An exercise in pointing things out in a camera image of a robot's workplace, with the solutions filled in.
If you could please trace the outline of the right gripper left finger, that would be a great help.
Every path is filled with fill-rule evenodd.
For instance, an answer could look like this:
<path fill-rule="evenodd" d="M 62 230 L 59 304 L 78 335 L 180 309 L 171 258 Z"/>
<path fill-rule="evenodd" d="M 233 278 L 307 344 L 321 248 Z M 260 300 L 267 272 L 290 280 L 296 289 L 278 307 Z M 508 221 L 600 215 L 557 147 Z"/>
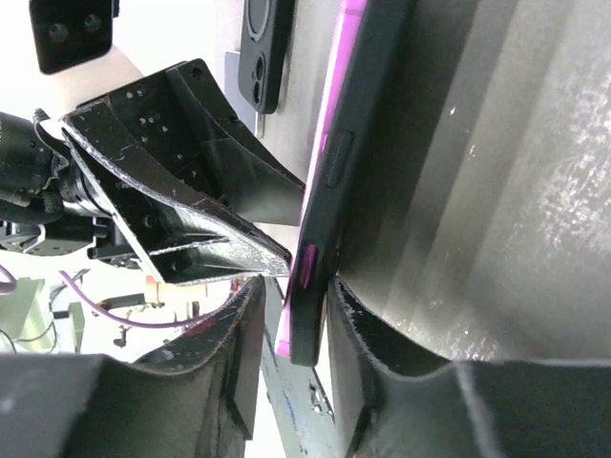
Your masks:
<path fill-rule="evenodd" d="M 5 354 L 5 457 L 241 457 L 254 433 L 265 283 L 132 364 Z"/>

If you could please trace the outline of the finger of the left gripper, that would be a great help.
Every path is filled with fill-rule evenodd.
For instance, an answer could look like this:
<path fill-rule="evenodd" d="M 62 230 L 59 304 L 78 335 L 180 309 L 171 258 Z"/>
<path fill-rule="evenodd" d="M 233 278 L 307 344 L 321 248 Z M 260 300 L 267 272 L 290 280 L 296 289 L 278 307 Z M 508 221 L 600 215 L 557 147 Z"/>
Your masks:
<path fill-rule="evenodd" d="M 221 202 L 251 222 L 298 223 L 304 183 L 240 121 L 203 60 L 180 63 L 165 76 L 220 185 Z"/>

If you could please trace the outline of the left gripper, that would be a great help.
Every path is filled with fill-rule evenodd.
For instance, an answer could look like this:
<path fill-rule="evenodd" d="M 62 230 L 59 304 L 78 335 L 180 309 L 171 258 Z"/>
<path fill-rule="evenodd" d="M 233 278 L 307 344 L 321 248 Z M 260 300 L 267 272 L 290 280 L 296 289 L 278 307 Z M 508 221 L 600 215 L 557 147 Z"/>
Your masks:
<path fill-rule="evenodd" d="M 172 284 L 288 274 L 290 252 L 262 230 L 269 223 L 221 202 L 177 101 L 85 104 L 61 118 L 70 148 L 43 129 L 48 118 L 1 114 L 2 251 L 84 250 Z"/>

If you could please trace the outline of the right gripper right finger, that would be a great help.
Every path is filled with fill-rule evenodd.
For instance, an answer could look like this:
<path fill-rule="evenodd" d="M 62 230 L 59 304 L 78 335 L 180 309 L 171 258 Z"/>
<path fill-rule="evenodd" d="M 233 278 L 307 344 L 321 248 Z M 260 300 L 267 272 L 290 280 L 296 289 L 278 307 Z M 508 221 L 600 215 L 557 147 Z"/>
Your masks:
<path fill-rule="evenodd" d="M 607 361 L 450 361 L 327 290 L 344 457 L 606 457 Z"/>

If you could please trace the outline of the pink phone black screen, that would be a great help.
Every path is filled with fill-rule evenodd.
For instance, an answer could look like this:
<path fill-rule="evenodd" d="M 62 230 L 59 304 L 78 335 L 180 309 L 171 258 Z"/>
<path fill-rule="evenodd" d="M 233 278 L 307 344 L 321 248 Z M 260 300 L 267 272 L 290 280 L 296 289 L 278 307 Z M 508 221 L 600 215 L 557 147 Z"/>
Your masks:
<path fill-rule="evenodd" d="M 325 83 L 313 141 L 296 257 L 279 321 L 275 353 L 294 364 L 317 364 L 322 331 L 323 301 L 333 276 L 339 238 L 343 174 L 354 158 L 354 132 L 334 126 L 341 109 L 341 92 L 363 25 L 366 1 L 341 3 L 327 60 Z"/>

